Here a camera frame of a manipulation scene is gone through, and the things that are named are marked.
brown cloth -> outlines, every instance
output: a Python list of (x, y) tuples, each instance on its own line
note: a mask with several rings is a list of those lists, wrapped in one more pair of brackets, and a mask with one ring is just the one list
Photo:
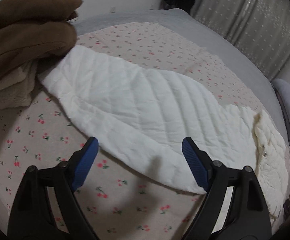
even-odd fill
[(21, 64), (51, 55), (63, 56), (75, 45), (76, 16), (82, 0), (0, 1), (0, 79)]

bed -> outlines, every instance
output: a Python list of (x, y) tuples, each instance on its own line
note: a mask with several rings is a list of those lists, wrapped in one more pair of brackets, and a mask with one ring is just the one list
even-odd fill
[[(265, 109), (287, 145), (288, 197), (290, 149), (279, 102), (270, 82), (229, 42), (180, 9), (97, 16), (75, 27), (77, 44), (144, 68), (190, 76), (221, 105)], [(201, 66), (198, 54), (204, 61)], [(6, 212), (29, 165), (52, 167), (68, 160), (85, 141), (57, 99), (38, 82), (29, 107), (0, 110), (0, 198)], [(86, 181), (75, 195), (101, 239), (180, 239), (203, 200), (201, 195), (158, 184), (104, 151), (98, 153)], [(66, 231), (52, 191), (50, 199), (57, 226)], [(282, 209), (272, 218), (273, 231), (282, 223), (283, 213)]]

cherry pattern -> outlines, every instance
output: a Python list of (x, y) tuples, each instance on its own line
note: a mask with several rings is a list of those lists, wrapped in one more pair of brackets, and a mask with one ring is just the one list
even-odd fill
[[(257, 112), (264, 109), (250, 89), (217, 56), (206, 53), (205, 49), (159, 24), (131, 23), (113, 26), (88, 36), (82, 35), (77, 43), (92, 46), (97, 52), (123, 57), (144, 68), (173, 70), (187, 75), (202, 83), (220, 104), (247, 105)], [(57, 100), (44, 90), (38, 92), (29, 107), (0, 111), (0, 137), (3, 133), (5, 138), (5, 141), (0, 141), (0, 197), (6, 200), (4, 203), (9, 210), (26, 167), (52, 167), (57, 162), (68, 160), (86, 141), (66, 118), (57, 105)], [(121, 222), (130, 221), (134, 216), (141, 218), (142, 223), (133, 230), (145, 234), (141, 236), (144, 239), (154, 239), (157, 234), (160, 234), (162, 240), (170, 239), (171, 234), (168, 232), (178, 228), (181, 223), (190, 223), (193, 218), (188, 216), (190, 210), (203, 199), (139, 181), (138, 176), (107, 159), (101, 150), (90, 174), (83, 187), (76, 190), (75, 196), (80, 205), (85, 207), (82, 210), (89, 222), (94, 223), (94, 219), (108, 216), (99, 229), (99, 234), (101, 238), (109, 240), (120, 236), (120, 231), (125, 232), (126, 229), (121, 228)], [(86, 198), (88, 189), (94, 195), (92, 201)], [(130, 197), (135, 199), (135, 204), (127, 207), (124, 204)], [(157, 197), (155, 205), (152, 197)], [(58, 228), (66, 230), (60, 213), (55, 213), (55, 220)]]

curtain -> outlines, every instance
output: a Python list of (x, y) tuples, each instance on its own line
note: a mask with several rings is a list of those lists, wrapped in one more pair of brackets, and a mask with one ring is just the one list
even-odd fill
[(290, 58), (289, 0), (196, 0), (191, 16), (232, 43), (269, 80)]

metal screw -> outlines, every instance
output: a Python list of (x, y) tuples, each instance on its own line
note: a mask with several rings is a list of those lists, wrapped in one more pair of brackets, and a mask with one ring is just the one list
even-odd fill
[(68, 162), (67, 162), (67, 161), (61, 161), (58, 165), (59, 165), (61, 168), (65, 168), (65, 167), (68, 165)]
[(247, 172), (252, 172), (253, 169), (250, 166), (245, 166), (245, 171)]
[(32, 165), (27, 168), (27, 171), (33, 172), (36, 169), (36, 166)]
[(213, 161), (213, 164), (214, 164), (214, 166), (216, 166), (216, 167), (220, 167), (220, 166), (222, 166), (221, 161), (218, 161), (218, 160)]

